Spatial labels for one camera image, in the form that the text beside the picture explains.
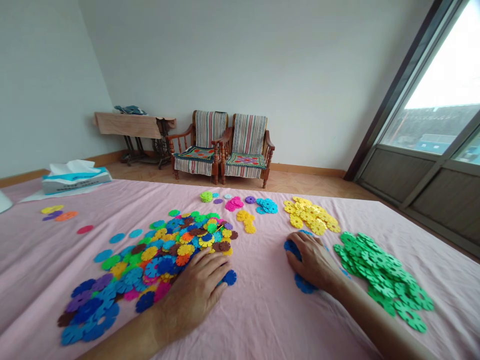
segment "tiled floor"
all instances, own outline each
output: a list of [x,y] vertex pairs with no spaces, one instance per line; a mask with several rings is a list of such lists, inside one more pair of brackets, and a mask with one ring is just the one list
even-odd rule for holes
[[[114,179],[124,180],[136,180],[136,181],[148,181],[156,183],[171,183],[171,184],[184,184],[184,185],[197,185],[197,186],[214,186],[213,177],[210,178],[205,175],[193,175],[186,172],[179,172],[179,180],[175,180],[172,174],[172,167],[167,164],[158,170],[156,165],[133,163],[132,166],[127,166],[122,163],[112,163],[107,165],[106,168],[110,171]],[[251,190],[263,190],[263,180],[260,179],[246,179],[242,177],[229,176],[226,178],[226,185],[222,185],[220,182],[216,187],[221,188],[233,188],[233,189],[251,189]],[[290,193],[290,194],[303,194],[303,195],[316,195],[326,196],[333,198],[347,198],[347,199],[360,199],[360,200],[373,200],[380,201],[389,208],[395,210],[405,218],[414,222],[421,228],[425,229],[432,235],[436,236],[443,242],[449,244],[451,247],[457,249],[470,259],[480,263],[480,259],[474,255],[466,252],[456,244],[438,235],[434,231],[430,230],[426,226],[418,223],[412,218],[406,216],[404,213],[397,210],[392,205],[381,200],[376,195],[368,192],[363,187],[349,181],[345,181],[338,177],[329,177],[321,175],[308,175],[299,174],[294,172],[283,171],[270,171],[270,176],[266,184],[265,191],[274,193]]]

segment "bed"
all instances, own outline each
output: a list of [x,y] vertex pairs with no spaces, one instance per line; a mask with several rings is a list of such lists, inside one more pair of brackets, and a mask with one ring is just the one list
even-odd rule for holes
[[[2,189],[19,200],[39,190],[40,180]],[[200,193],[218,192],[244,199],[271,198],[277,214],[255,213],[256,234],[247,234],[225,203],[200,201]],[[348,313],[328,294],[302,293],[287,263],[284,242],[295,231],[283,201],[292,194],[219,187],[114,180],[95,191],[17,203],[0,214],[0,358],[74,359],[136,316],[135,302],[119,301],[120,314],[103,337],[61,346],[57,319],[72,290],[105,272],[94,257],[115,253],[138,239],[115,244],[110,238],[135,229],[148,231],[168,212],[217,212],[234,225],[233,269],[237,282],[224,293],[208,319],[188,337],[155,359],[377,359],[380,355]],[[300,195],[338,219],[343,231],[363,232],[397,257],[428,292],[435,311],[423,311],[425,334],[398,319],[440,359],[480,358],[480,265],[377,201]],[[64,205],[78,215],[68,221],[42,221],[45,207]],[[85,234],[77,230],[88,225]],[[339,234],[325,232],[330,249]],[[340,265],[339,257],[333,255]],[[365,282],[353,277],[364,289]]]

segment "hand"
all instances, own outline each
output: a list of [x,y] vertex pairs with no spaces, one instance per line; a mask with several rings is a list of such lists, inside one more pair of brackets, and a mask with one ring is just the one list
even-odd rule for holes
[[227,288],[225,282],[217,285],[232,268],[229,258],[209,252],[207,247],[195,255],[168,294],[152,307],[159,343],[173,343],[198,327]]
[[346,277],[322,241],[303,232],[292,232],[287,238],[296,244],[302,258],[299,261],[291,251],[287,251],[286,257],[291,268],[310,284],[335,296]]

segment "sky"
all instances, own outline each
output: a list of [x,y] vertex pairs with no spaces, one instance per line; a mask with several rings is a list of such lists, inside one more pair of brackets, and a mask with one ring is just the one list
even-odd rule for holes
[[470,0],[405,109],[480,103],[480,0]]

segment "wooden baseboard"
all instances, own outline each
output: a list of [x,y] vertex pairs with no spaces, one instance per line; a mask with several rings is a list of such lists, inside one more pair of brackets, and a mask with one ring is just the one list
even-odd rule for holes
[[286,173],[323,175],[323,176],[334,177],[334,178],[343,178],[346,173],[344,170],[340,170],[340,169],[330,169],[330,168],[324,168],[324,167],[301,166],[301,165],[290,165],[290,164],[280,164],[280,163],[271,163],[270,169],[274,171],[282,171]]
[[[107,164],[111,164],[119,161],[122,158],[122,155],[125,154],[126,152],[127,152],[126,150],[114,151],[114,152],[109,152],[109,153],[98,155],[98,156],[88,157],[84,160],[95,162],[96,167],[103,167]],[[49,174],[48,170],[40,169],[40,170],[25,172],[20,175],[0,178],[0,189],[6,188],[11,185],[24,183],[26,181],[40,178],[48,174]]]

